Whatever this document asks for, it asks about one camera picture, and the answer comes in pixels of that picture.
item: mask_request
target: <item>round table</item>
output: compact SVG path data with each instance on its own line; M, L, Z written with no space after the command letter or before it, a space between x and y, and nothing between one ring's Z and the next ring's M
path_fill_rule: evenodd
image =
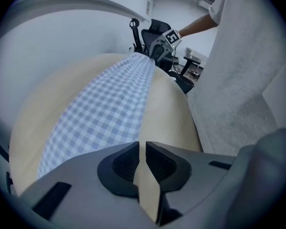
M45 142L64 109L106 68L127 55L100 54L55 72L23 103L10 139L10 174L17 195L37 179ZM161 142L200 151L198 134L185 94L156 67L139 134L140 145Z

